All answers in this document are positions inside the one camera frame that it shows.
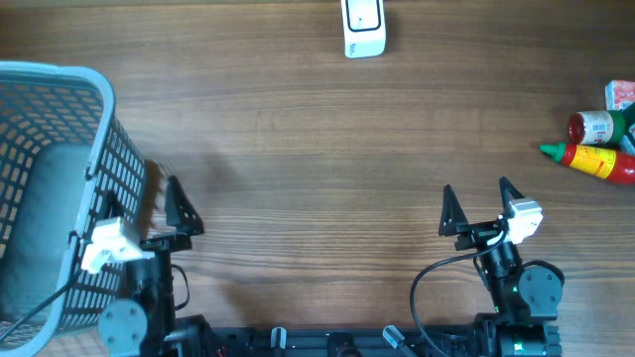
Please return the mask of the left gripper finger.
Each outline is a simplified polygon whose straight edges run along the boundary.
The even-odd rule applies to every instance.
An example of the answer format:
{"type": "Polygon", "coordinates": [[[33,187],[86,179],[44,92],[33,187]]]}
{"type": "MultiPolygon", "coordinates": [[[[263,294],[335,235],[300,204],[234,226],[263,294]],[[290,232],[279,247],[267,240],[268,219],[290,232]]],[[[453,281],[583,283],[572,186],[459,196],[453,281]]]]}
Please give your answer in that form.
{"type": "Polygon", "coordinates": [[[191,205],[181,183],[175,176],[168,177],[165,200],[168,226],[173,226],[178,232],[189,236],[204,233],[202,219],[191,205]]]}
{"type": "Polygon", "coordinates": [[[117,199],[117,194],[113,190],[109,190],[106,194],[105,201],[101,207],[101,219],[106,220],[115,217],[123,217],[124,208],[117,199]]]}

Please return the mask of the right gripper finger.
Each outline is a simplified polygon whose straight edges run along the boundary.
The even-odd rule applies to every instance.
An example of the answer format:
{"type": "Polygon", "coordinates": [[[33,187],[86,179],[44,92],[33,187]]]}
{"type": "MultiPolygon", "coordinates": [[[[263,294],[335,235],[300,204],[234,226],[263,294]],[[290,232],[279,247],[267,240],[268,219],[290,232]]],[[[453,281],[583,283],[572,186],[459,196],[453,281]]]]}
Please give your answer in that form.
{"type": "Polygon", "coordinates": [[[443,194],[439,235],[455,236],[466,232],[468,220],[450,184],[444,187],[443,194]]]}
{"type": "Polygon", "coordinates": [[[525,196],[506,177],[501,177],[499,179],[499,187],[502,205],[505,211],[511,211],[518,199],[525,198],[525,196]]]}

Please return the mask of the grey plastic mesh basket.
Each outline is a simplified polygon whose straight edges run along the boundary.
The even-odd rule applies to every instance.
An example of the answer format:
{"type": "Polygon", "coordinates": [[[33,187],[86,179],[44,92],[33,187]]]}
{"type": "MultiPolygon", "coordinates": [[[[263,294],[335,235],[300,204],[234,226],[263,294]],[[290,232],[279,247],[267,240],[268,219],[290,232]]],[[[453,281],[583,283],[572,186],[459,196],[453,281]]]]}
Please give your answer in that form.
{"type": "Polygon", "coordinates": [[[139,215],[145,162],[99,72],[23,61],[1,65],[1,352],[32,356],[93,327],[124,267],[80,265],[106,194],[139,215]]]}

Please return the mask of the red sauce bottle yellow label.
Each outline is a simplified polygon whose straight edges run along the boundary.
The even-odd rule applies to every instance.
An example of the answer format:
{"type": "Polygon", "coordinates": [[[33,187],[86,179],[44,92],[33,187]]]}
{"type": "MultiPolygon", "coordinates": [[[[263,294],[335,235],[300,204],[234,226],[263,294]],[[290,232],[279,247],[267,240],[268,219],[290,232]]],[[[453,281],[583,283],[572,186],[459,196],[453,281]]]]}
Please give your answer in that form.
{"type": "Polygon", "coordinates": [[[598,179],[634,183],[634,158],[621,152],[567,143],[542,144],[540,151],[562,166],[598,179]]]}

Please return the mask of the green lid jar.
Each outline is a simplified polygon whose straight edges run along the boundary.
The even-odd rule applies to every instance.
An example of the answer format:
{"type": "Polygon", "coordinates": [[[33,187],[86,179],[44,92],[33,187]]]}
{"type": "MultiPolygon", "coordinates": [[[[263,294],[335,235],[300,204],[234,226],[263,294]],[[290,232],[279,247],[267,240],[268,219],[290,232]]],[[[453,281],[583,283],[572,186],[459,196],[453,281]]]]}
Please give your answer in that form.
{"type": "Polygon", "coordinates": [[[616,110],[581,111],[570,117],[568,131],[575,144],[618,144],[626,133],[626,121],[616,110]]]}

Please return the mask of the green 3M gloves packet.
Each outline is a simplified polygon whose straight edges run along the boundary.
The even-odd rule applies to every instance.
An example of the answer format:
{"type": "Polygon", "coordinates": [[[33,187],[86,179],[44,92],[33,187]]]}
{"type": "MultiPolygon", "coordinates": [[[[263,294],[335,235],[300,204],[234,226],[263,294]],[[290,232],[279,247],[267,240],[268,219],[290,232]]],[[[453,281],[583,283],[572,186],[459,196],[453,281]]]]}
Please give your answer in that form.
{"type": "Polygon", "coordinates": [[[635,134],[635,103],[632,103],[628,107],[625,107],[621,111],[621,113],[625,120],[627,133],[634,135],[635,134]]]}

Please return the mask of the small orange snack packet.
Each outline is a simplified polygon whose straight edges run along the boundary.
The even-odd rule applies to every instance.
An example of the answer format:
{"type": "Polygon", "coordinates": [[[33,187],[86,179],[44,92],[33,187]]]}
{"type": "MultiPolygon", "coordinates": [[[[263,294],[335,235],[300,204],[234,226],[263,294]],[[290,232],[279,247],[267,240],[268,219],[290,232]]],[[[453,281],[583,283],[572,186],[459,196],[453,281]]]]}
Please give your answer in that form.
{"type": "Polygon", "coordinates": [[[624,110],[635,101],[635,82],[611,80],[604,88],[604,96],[607,110],[624,110]]]}

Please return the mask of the teal wet wipes packet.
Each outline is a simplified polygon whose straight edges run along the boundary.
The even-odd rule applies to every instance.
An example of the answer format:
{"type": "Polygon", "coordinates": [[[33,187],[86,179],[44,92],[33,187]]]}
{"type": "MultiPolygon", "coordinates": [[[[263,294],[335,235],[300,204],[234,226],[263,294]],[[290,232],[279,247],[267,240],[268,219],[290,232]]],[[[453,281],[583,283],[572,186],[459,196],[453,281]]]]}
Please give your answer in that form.
{"type": "Polygon", "coordinates": [[[626,133],[619,141],[620,150],[629,156],[635,156],[635,140],[631,133],[626,133]]]}

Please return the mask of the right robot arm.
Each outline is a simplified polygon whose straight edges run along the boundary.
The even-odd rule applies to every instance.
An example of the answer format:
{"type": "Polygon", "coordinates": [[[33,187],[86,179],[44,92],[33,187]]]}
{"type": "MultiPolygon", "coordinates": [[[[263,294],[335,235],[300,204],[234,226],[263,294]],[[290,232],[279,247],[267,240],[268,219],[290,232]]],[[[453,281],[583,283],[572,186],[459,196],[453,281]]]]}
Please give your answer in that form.
{"type": "Polygon", "coordinates": [[[444,187],[439,234],[454,236],[457,251],[476,252],[472,262],[495,311],[479,313],[465,327],[444,328],[441,350],[449,356],[561,356],[561,337],[553,322],[564,273],[545,261],[523,261],[518,249],[537,231],[543,209],[508,178],[501,178],[499,186],[502,214],[480,223],[470,223],[452,187],[444,187]]]}

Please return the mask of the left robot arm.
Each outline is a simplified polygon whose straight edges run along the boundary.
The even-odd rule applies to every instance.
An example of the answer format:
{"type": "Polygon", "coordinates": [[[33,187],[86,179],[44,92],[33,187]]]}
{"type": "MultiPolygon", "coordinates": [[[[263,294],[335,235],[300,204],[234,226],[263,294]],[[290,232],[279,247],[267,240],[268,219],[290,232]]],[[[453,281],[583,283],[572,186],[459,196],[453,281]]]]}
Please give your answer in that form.
{"type": "Polygon", "coordinates": [[[203,223],[179,180],[168,177],[165,211],[172,232],[141,242],[149,259],[129,262],[126,297],[111,303],[98,320],[99,337],[111,356],[214,356],[214,334],[203,316],[177,318],[189,303],[175,302],[171,255],[190,250],[191,238],[204,232],[203,223]]]}

